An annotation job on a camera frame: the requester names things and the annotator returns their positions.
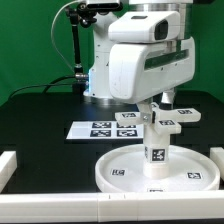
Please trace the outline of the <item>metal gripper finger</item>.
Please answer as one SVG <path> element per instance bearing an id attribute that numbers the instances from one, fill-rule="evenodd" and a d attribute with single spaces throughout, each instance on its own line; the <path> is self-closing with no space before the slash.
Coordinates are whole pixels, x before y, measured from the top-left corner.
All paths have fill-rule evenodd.
<path id="1" fill-rule="evenodd" d="M 152 100 L 146 99 L 137 104 L 140 117 L 145 124 L 151 124 L 153 120 Z"/>
<path id="2" fill-rule="evenodd" d="M 171 110 L 173 108 L 173 103 L 175 99 L 175 89 L 171 88 L 162 93 L 160 106 L 164 110 Z"/>

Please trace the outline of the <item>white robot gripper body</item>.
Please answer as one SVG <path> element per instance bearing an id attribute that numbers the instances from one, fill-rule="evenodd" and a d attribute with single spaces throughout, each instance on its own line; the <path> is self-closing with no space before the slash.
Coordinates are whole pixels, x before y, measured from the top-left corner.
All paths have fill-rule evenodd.
<path id="1" fill-rule="evenodd" d="M 118 101 L 135 104 L 193 78 L 195 43 L 115 44 L 109 56 L 109 89 Z"/>

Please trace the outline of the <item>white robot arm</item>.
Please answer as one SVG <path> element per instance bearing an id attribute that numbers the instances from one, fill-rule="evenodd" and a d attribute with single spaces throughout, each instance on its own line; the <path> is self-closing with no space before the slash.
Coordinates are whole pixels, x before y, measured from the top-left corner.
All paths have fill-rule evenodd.
<path id="1" fill-rule="evenodd" d="M 130 125 L 152 120 L 150 100 L 193 78 L 194 39 L 186 35 L 192 0 L 129 0 L 132 9 L 121 17 L 124 0 L 86 0 L 93 14 L 94 63 L 86 95 L 104 103 L 135 104 L 139 115 L 118 113 Z"/>

